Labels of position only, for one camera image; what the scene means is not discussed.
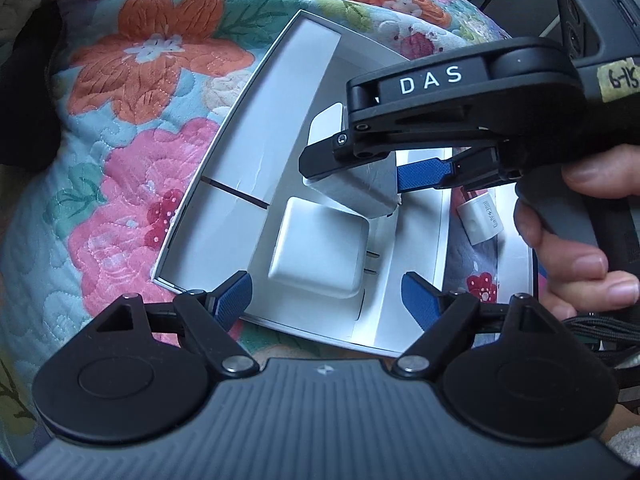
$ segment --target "camera lens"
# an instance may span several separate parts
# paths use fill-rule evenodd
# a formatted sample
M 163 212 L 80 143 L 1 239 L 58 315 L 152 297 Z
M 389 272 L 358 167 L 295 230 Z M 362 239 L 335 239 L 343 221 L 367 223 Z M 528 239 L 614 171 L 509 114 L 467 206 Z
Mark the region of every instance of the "camera lens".
M 575 6 L 574 0 L 565 0 L 566 8 L 569 10 L 569 14 L 574 19 L 574 22 L 580 25 L 580 13 L 578 7 Z
M 580 45 L 580 38 L 578 38 L 578 33 L 571 25 L 567 25 L 569 28 L 569 41 L 571 41 L 571 46 L 578 54 L 580 54 L 582 46 Z

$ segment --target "floral quilt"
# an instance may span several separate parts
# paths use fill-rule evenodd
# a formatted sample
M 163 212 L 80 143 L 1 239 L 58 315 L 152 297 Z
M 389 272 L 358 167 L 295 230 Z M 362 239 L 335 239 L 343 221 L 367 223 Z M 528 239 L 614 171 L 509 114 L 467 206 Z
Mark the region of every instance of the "floral quilt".
M 506 37 L 465 0 L 61 0 L 60 6 L 67 37 L 52 91 L 63 144 L 20 197 L 0 251 L 0 451 L 12 462 L 47 439 L 29 393 L 43 362 L 121 293 L 171 298 L 150 281 L 169 222 L 218 125 L 299 9 L 410 59 Z M 488 297 L 495 293 L 489 260 L 461 280 Z M 467 285 L 469 274 L 480 281 Z M 231 333 L 261 361 L 345 355 L 241 322 Z

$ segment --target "blue textured pad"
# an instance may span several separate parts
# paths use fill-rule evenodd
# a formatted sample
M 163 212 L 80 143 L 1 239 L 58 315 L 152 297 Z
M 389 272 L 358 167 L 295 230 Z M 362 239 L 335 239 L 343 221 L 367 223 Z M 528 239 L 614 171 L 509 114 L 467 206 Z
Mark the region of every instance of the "blue textured pad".
M 398 193 L 437 186 L 450 174 L 453 174 L 452 163 L 439 158 L 428 158 L 398 166 Z
M 231 330 L 242 316 L 251 303 L 253 292 L 251 276 L 246 273 L 218 297 L 213 317 L 225 331 Z
M 430 294 L 409 273 L 402 277 L 402 304 L 413 316 L 420 328 L 427 330 L 440 317 L 438 298 Z

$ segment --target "silver bolt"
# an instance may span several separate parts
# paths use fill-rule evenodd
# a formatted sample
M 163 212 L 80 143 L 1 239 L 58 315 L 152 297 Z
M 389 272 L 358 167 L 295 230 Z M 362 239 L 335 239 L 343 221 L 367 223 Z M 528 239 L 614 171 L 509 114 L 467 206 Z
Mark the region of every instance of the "silver bolt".
M 245 372 L 254 366 L 254 360 L 246 355 L 232 355 L 222 361 L 222 366 L 227 372 Z
M 429 368 L 429 360 L 421 355 L 405 355 L 398 359 L 398 366 L 407 373 L 422 372 Z

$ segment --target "white cable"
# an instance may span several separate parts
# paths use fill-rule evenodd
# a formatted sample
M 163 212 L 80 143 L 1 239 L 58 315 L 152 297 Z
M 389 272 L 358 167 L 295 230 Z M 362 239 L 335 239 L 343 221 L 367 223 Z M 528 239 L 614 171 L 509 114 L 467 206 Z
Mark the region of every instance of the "white cable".
M 540 38 L 546 38 L 551 33 L 551 31 L 558 26 L 558 23 L 560 23 L 559 14 L 554 18 L 554 20 L 551 23 L 549 23 L 546 26 L 546 29 L 542 31 L 542 33 L 540 34 Z

